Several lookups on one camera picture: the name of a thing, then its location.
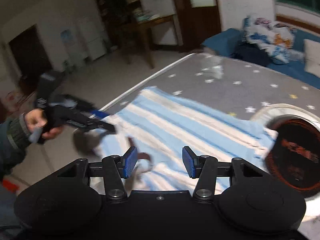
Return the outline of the dark sleeved left forearm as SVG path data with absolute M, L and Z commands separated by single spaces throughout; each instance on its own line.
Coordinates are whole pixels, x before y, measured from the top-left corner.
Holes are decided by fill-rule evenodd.
M 1 181 L 26 156 L 26 148 L 31 144 L 24 114 L 17 118 L 8 118 L 1 123 Z

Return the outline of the left hand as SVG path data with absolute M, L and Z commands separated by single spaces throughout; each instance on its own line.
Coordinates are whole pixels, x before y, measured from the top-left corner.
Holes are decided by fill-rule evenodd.
M 47 119 L 44 117 L 43 110 L 33 109 L 24 115 L 26 126 L 29 132 L 33 132 L 36 128 L 44 128 L 47 124 Z M 55 139 L 64 130 L 63 126 L 54 127 L 49 132 L 43 133 L 42 137 L 46 140 Z

